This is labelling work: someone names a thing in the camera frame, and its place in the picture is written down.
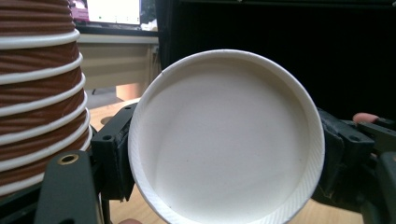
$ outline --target paper cup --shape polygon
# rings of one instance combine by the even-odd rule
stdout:
[[[78,107],[73,114],[66,118],[58,119],[51,123],[52,126],[40,127],[35,129],[37,132],[43,131],[42,134],[34,134],[30,138],[2,145],[0,151],[0,161],[10,160],[22,155],[34,153],[41,148],[51,146],[57,142],[63,141],[72,132],[74,132],[81,123],[86,119],[87,111],[84,107]]]
[[[0,135],[0,146],[18,142],[18,141],[22,141],[22,140],[25,140],[28,138],[36,137],[36,136],[39,136],[40,134],[49,133],[49,132],[56,130],[56,129],[64,126],[65,124],[69,123],[71,120],[75,119],[78,115],[81,114],[82,111],[84,111],[86,109],[87,95],[86,95],[85,91],[83,92],[83,94],[84,94],[83,102],[81,103],[81,105],[77,106],[73,112],[65,115],[64,117],[62,117],[60,119],[56,119],[55,121],[53,121],[49,124],[46,124],[46,125],[34,127],[32,129],[28,129],[23,132],[7,133],[7,134]]]
[[[82,147],[80,149],[78,149],[78,148],[76,148],[76,149],[81,150],[81,151],[85,151],[85,150],[89,149],[91,139],[92,139],[92,128],[88,127],[88,136],[87,136],[85,143],[82,145]],[[27,178],[24,178],[22,180],[15,181],[15,182],[0,186],[0,197],[17,192],[21,189],[29,188],[29,187],[33,186],[34,184],[41,182],[43,180],[43,178],[44,178],[44,172],[41,172],[37,175],[28,176]]]
[[[43,158],[39,161],[35,161],[11,170],[7,170],[4,172],[0,172],[0,179],[2,179],[2,183],[0,183],[0,186],[2,185],[7,185],[13,182],[21,181],[23,179],[26,179],[28,177],[34,176],[41,174],[45,171],[47,163],[57,154],[61,152],[66,152],[70,150],[78,150],[84,148],[84,151],[86,149],[85,145],[88,139],[90,139],[89,134],[90,134],[90,127],[87,128],[87,130],[72,144],[69,146],[61,149],[57,153],[54,153],[46,158]]]
[[[0,76],[55,68],[78,58],[77,42],[33,49],[1,50]]]
[[[75,87],[81,79],[81,68],[77,67],[55,77],[1,85],[0,108],[58,95]]]
[[[44,99],[40,99],[37,101],[29,102],[29,103],[22,103],[22,104],[17,104],[17,105],[10,105],[10,106],[4,106],[0,107],[0,117],[5,117],[13,114],[18,114],[18,113],[23,113],[27,111],[32,111],[35,109],[43,108],[45,106],[49,105],[54,105],[56,103],[59,103],[72,95],[76,94],[77,92],[83,90],[84,85],[85,85],[85,76],[84,74],[81,73],[81,81],[74,86],[72,89],[68,91],[64,91],[60,94],[50,96]]]
[[[285,223],[317,186],[318,111],[287,70],[260,55],[210,50],[167,67],[131,121],[136,185],[168,223]]]
[[[49,155],[57,153],[61,149],[75,142],[88,129],[90,125],[90,114],[88,109],[86,109],[85,115],[86,117],[84,122],[81,123],[78,129],[70,133],[70,135],[68,135],[65,139],[58,141],[51,146],[44,147],[41,150],[38,150],[31,154],[23,155],[6,161],[0,161],[0,172],[14,169],[16,167],[20,167],[34,161],[39,161],[43,158],[48,157]]]
[[[0,85],[20,83],[25,81],[38,80],[46,77],[54,77],[60,74],[69,72],[77,67],[79,67],[82,63],[82,54],[78,55],[78,58],[72,63],[68,63],[59,67],[54,68],[46,68],[41,70],[36,70],[33,72],[25,72],[25,73],[11,73],[0,76]]]
[[[74,30],[58,35],[15,35],[0,36],[0,49],[32,49],[62,45],[79,38],[79,31]]]
[[[0,1],[0,35],[53,35],[75,29],[69,1]]]
[[[38,128],[47,128],[56,120],[62,119],[76,111],[86,102],[84,90],[62,100],[59,103],[48,105],[36,110],[0,117],[0,138],[4,134],[27,132],[34,133]]]

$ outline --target human hand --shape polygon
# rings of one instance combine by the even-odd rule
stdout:
[[[373,114],[368,114],[368,113],[357,113],[353,116],[352,120],[355,123],[359,123],[359,122],[370,122],[373,123],[374,121],[376,121],[378,119],[377,115],[373,115]]]

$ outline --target desk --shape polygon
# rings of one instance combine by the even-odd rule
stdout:
[[[82,34],[77,42],[86,90],[116,86],[121,100],[134,99],[160,73],[157,36]]]
[[[101,120],[114,116],[126,105],[137,103],[138,99],[106,105],[92,109],[91,125],[99,131],[104,125]],[[137,187],[134,187],[129,202],[110,202],[110,215],[114,224],[126,218],[134,218],[143,224],[165,224],[148,206]],[[305,207],[289,222],[289,224],[362,224],[361,214],[349,212],[335,207],[330,207],[313,200],[309,200]]]

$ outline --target cup rim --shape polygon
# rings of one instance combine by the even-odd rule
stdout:
[[[67,44],[78,40],[79,31],[57,35],[0,36],[0,49],[33,49]]]
[[[70,72],[73,69],[79,67],[82,64],[82,60],[83,60],[83,56],[81,53],[79,53],[78,58],[76,58],[72,63],[68,63],[59,67],[45,68],[45,69],[40,69],[25,73],[3,74],[0,76],[0,83],[2,85],[6,85],[6,84],[19,83],[19,82],[33,81],[46,77],[55,77],[66,72]]]
[[[57,95],[49,96],[49,97],[46,97],[46,98],[43,98],[40,100],[36,100],[36,101],[32,101],[32,102],[28,102],[28,103],[21,103],[21,104],[0,107],[0,118],[9,116],[9,115],[14,115],[14,114],[19,114],[19,113],[24,113],[27,111],[36,110],[39,108],[43,108],[45,106],[54,105],[56,103],[59,103],[65,99],[75,95],[79,91],[81,91],[84,88],[85,82],[86,82],[85,75],[83,73],[81,73],[81,81],[76,86],[74,86],[72,89],[70,89],[68,91],[64,91]]]
[[[28,138],[36,137],[39,136],[40,134],[49,133],[53,130],[63,127],[65,124],[69,123],[70,121],[78,117],[82,113],[82,111],[84,111],[84,109],[86,108],[87,101],[88,101],[87,93],[84,92],[84,99],[82,103],[74,111],[61,117],[60,119],[56,119],[51,123],[40,125],[22,132],[7,133],[0,135],[0,146],[7,145],[10,143],[15,143]]]
[[[86,151],[88,149],[88,145],[91,143],[91,139],[92,139],[92,127],[89,127],[87,140],[79,150]],[[34,184],[41,182],[44,179],[44,173],[45,172],[38,175],[30,176],[18,182],[13,182],[7,185],[0,186],[0,196],[7,195],[9,193],[13,193],[21,189],[29,188]]]
[[[86,117],[84,122],[73,132],[71,133],[69,136],[67,136],[64,140],[59,141],[55,144],[52,144],[51,146],[48,147],[44,147],[36,152],[27,154],[27,155],[23,155],[17,158],[13,158],[10,160],[6,160],[6,161],[0,161],[0,172],[6,171],[6,170],[10,170],[19,166],[23,166],[26,164],[29,164],[31,162],[34,161],[38,161],[41,160],[43,158],[48,157],[49,155],[52,155],[60,150],[62,150],[63,148],[69,146],[70,144],[72,144],[74,141],[76,141],[86,130],[87,128],[90,128],[90,112],[87,108],[85,108],[86,111]]]

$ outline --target white paper cup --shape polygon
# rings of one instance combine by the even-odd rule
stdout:
[[[84,145],[79,149],[81,151],[86,151],[91,144],[92,128],[90,126],[88,128],[89,128],[89,134],[88,134],[87,140],[85,141]],[[34,184],[41,182],[43,180],[43,178],[44,178],[44,173],[41,173],[38,175],[31,176],[29,178],[23,179],[18,182],[13,182],[13,183],[10,183],[7,185],[0,186],[0,196],[8,195],[10,193],[17,192],[21,189],[29,188],[29,187],[33,186]]]
[[[0,49],[32,49],[67,44],[79,38],[79,31],[59,35],[0,36]]]
[[[68,91],[64,91],[60,94],[50,96],[41,100],[28,102],[28,103],[21,103],[16,105],[4,106],[0,107],[0,117],[5,117],[8,115],[24,113],[27,111],[32,111],[35,109],[43,108],[48,105],[54,105],[59,103],[72,95],[75,95],[77,92],[81,91],[84,88],[86,78],[83,73],[81,73],[81,81],[72,89]]]
[[[6,161],[0,161],[0,172],[10,170],[16,167],[20,167],[34,161],[41,160],[62,150],[63,148],[75,142],[82,134],[84,134],[84,132],[89,128],[90,125],[90,113],[87,108],[85,108],[85,110],[86,110],[86,117],[84,122],[78,127],[78,129],[76,129],[73,133],[67,136],[64,140],[59,141],[51,146],[44,147],[41,150],[38,150],[28,155],[20,156]]]
[[[80,115],[82,113],[82,111],[84,111],[86,109],[87,100],[88,100],[87,93],[84,92],[83,102],[70,114],[67,114],[64,117],[57,119],[49,124],[37,126],[35,128],[28,129],[23,132],[7,133],[7,134],[0,135],[0,146],[18,142],[18,141],[21,141],[24,139],[36,137],[36,136],[39,136],[44,133],[49,133],[55,129],[58,129],[58,128],[64,126],[65,124],[69,123],[70,121],[72,121],[73,119],[78,117],[78,115]]]
[[[78,55],[78,58],[72,63],[65,64],[63,66],[54,67],[54,68],[46,68],[41,70],[36,70],[33,72],[26,73],[11,73],[0,76],[0,85],[12,84],[12,83],[20,83],[25,81],[33,81],[46,77],[55,77],[57,75],[69,72],[77,67],[79,67],[82,63],[82,54]]]
[[[218,49],[162,71],[131,121],[136,185],[168,223],[285,223],[317,186],[318,111],[299,81],[260,55]]]

